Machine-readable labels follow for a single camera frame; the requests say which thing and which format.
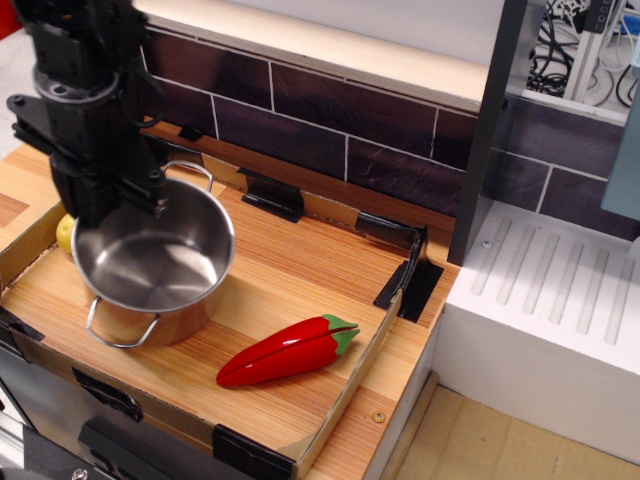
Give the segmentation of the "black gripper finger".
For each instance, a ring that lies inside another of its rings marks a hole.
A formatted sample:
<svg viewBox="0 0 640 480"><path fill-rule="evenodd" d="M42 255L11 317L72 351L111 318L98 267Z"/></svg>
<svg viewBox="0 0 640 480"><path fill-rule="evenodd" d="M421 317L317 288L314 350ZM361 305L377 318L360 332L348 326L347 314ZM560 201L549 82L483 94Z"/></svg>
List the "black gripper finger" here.
<svg viewBox="0 0 640 480"><path fill-rule="evenodd" d="M73 165L63 157L51 157L54 185L66 211L85 228L98 228L122 200L111 178Z"/></svg>
<svg viewBox="0 0 640 480"><path fill-rule="evenodd" d="M138 182L117 178L112 182L115 197L121 204L128 204L154 217L161 216L168 207L165 192L166 177L150 174Z"/></svg>

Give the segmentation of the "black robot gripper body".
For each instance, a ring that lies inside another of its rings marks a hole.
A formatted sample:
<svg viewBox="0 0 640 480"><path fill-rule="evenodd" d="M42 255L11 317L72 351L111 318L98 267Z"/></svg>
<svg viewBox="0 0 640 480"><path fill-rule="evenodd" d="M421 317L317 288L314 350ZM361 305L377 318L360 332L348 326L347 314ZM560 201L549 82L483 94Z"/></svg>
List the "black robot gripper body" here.
<svg viewBox="0 0 640 480"><path fill-rule="evenodd" d="M138 182L163 174L142 130L146 87L133 74L113 74L98 85L76 86L34 76L37 97L13 95L15 136L51 157L111 178Z"/></svg>

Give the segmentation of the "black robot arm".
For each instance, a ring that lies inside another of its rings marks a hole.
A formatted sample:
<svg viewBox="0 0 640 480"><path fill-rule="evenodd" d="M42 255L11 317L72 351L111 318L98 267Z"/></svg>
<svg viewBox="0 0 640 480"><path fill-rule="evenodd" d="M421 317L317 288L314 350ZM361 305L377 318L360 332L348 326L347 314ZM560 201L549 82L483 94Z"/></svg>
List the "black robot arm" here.
<svg viewBox="0 0 640 480"><path fill-rule="evenodd" d="M145 94L166 96L146 71L147 17L129 1L16 1L31 36L36 96L13 95L15 136L48 155L69 214L95 228L128 203L159 216L165 175L142 132Z"/></svg>

